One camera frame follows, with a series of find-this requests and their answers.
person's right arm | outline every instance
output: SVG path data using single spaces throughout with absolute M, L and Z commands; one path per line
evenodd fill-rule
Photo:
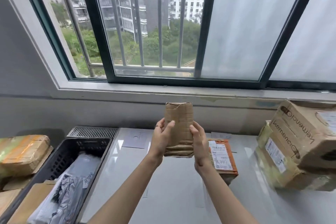
M 204 129 L 194 121 L 190 131 L 194 136 L 195 169 L 204 181 L 222 224 L 259 224 L 212 166 Z

hand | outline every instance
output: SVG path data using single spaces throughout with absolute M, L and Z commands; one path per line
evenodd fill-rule
M 202 167 L 212 166 L 209 159 L 209 142 L 204 129 L 197 122 L 194 121 L 194 124 L 190 125 L 190 131 L 194 136 L 195 169 L 200 173 Z
M 168 141 L 170 139 L 171 129 L 174 127 L 175 121 L 172 120 L 166 128 L 165 126 L 165 118 L 162 118 L 160 121 L 157 122 L 152 142 L 150 143 L 150 148 L 148 151 L 149 156 L 154 157 L 158 161 L 158 165 L 161 164 L 163 153 L 168 145 Z

vent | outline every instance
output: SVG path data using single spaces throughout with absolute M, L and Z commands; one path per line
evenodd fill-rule
M 88 126 L 75 126 L 67 138 L 114 138 L 118 129 L 117 128 L 101 128 L 101 127 L 88 127 Z

person's right hand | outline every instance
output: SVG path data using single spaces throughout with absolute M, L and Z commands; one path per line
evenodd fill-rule
M 190 131 L 194 136 L 194 156 L 195 156 L 195 169 L 200 173 L 201 168 L 210 164 L 209 159 L 209 142 L 205 135 L 204 129 L 194 121 L 190 125 Z

window frame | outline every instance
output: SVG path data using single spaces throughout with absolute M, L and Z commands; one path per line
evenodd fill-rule
M 277 81 L 269 80 L 286 44 L 288 43 L 303 11 L 309 0 L 296 0 L 291 13 L 288 15 L 287 21 L 283 26 L 283 30 L 271 52 L 269 59 L 258 81 L 249 80 L 224 80 L 224 79 L 205 79 L 201 78 L 201 69 L 205 54 L 206 40 L 208 36 L 212 6 L 214 0 L 204 0 L 203 17 L 201 23 L 201 33 L 199 36 L 199 46 L 197 58 L 195 62 L 194 78 L 164 78 L 164 77 L 135 77 L 121 76 L 115 74 L 112 62 L 107 34 L 103 26 L 103 16 L 99 9 L 98 0 L 85 0 L 88 15 L 91 20 L 93 31 L 97 39 L 97 45 L 100 51 L 103 67 L 107 80 L 103 79 L 82 79 L 76 78 L 71 69 L 69 60 L 57 37 L 53 24 L 48 16 L 42 0 L 30 0 L 44 31 L 57 54 L 57 58 L 64 70 L 69 81 L 97 81 L 109 83 L 127 83 L 127 84 L 143 84 L 143 85 L 169 85 L 169 86 L 195 86 L 195 87 L 214 87 L 214 88 L 234 88 L 234 89 L 295 89 L 295 90 L 336 90 L 336 83 L 332 82 L 298 82 L 298 81 Z

